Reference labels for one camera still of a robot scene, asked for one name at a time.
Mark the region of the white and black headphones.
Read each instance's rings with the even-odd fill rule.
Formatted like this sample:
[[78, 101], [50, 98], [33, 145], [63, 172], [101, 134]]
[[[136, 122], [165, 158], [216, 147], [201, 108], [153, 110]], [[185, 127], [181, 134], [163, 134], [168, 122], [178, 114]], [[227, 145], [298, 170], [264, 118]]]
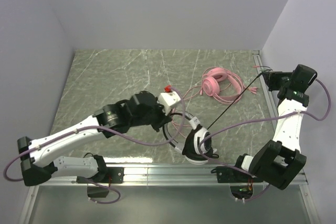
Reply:
[[209, 160], [201, 155], [203, 153], [208, 158], [218, 159], [217, 149], [212, 147], [212, 138], [210, 137], [198, 148], [201, 141], [210, 135], [210, 132], [201, 125], [199, 119], [186, 112], [184, 117], [187, 119], [189, 126], [192, 128], [184, 144], [172, 140], [170, 145], [179, 154], [182, 154], [187, 161], [195, 165], [204, 165]]

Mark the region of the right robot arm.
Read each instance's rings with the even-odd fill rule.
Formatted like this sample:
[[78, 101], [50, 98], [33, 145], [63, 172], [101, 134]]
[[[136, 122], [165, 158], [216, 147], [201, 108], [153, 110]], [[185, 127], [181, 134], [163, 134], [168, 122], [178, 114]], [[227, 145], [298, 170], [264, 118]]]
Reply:
[[275, 134], [254, 156], [239, 156], [236, 166], [284, 190], [307, 161], [300, 150], [299, 136], [309, 104], [305, 91], [316, 79], [317, 72], [298, 64], [292, 72], [270, 71], [262, 75], [268, 90], [278, 92], [279, 119]]

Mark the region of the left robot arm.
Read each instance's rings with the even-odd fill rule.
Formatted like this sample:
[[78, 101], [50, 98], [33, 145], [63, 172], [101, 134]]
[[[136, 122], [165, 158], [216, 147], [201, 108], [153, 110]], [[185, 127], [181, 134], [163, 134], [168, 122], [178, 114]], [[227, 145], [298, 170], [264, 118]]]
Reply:
[[104, 158], [65, 157], [64, 153], [81, 145], [126, 133], [130, 128], [150, 125], [155, 131], [171, 121], [170, 113], [181, 99], [175, 91], [152, 93], [141, 91], [130, 99], [121, 100], [88, 116], [80, 123], [50, 135], [17, 141], [21, 154], [21, 171], [26, 186], [40, 185], [53, 177], [77, 176], [101, 182], [108, 168]]

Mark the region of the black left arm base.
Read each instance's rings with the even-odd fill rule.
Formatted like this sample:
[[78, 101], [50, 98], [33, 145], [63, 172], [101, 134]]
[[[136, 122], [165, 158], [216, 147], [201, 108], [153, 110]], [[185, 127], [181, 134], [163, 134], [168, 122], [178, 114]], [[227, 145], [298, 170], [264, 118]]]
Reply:
[[123, 167], [107, 167], [107, 172], [102, 178], [86, 179], [77, 177], [77, 184], [87, 184], [87, 196], [90, 200], [105, 199], [109, 192], [115, 191], [111, 186], [122, 184], [124, 178]]

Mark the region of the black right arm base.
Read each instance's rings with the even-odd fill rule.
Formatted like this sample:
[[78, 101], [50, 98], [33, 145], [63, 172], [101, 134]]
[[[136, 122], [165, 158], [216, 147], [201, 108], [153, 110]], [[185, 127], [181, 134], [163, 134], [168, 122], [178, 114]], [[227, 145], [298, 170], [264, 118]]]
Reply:
[[217, 166], [211, 170], [211, 174], [216, 175], [219, 184], [229, 184], [230, 192], [236, 201], [245, 202], [253, 196], [253, 183], [262, 183], [263, 180], [241, 173], [237, 170]]

